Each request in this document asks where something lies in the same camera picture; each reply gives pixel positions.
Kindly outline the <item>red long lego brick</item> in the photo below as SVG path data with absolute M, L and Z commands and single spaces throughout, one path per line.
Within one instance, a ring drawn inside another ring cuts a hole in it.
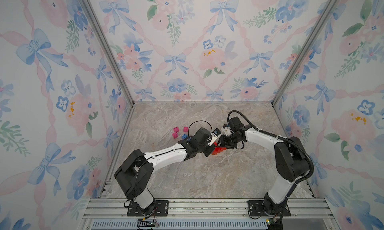
M 225 150 L 226 148 L 216 147 L 215 150 L 212 152 L 212 155 L 217 155 Z

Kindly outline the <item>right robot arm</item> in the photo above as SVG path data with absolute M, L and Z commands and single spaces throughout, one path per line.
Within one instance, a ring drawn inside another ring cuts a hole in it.
M 264 196 L 262 209 L 268 216 L 281 214 L 299 183 L 314 173 L 314 163 L 297 137 L 286 138 L 256 127 L 248 119 L 244 125 L 239 117 L 228 118 L 220 137 L 221 147 L 234 149 L 239 143 L 254 143 L 275 154 L 278 177 Z

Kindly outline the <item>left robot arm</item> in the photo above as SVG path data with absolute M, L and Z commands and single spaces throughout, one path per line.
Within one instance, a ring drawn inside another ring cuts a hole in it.
M 171 147 L 155 152 L 143 153 L 139 149 L 131 152 L 114 174 L 130 202 L 129 208 L 144 216 L 153 214 L 156 199 L 148 189 L 152 174 L 169 165 L 192 159 L 199 153 L 210 156 L 216 147 L 214 143 L 221 135 L 218 129 L 209 131 L 200 128 L 195 135 L 187 136 Z

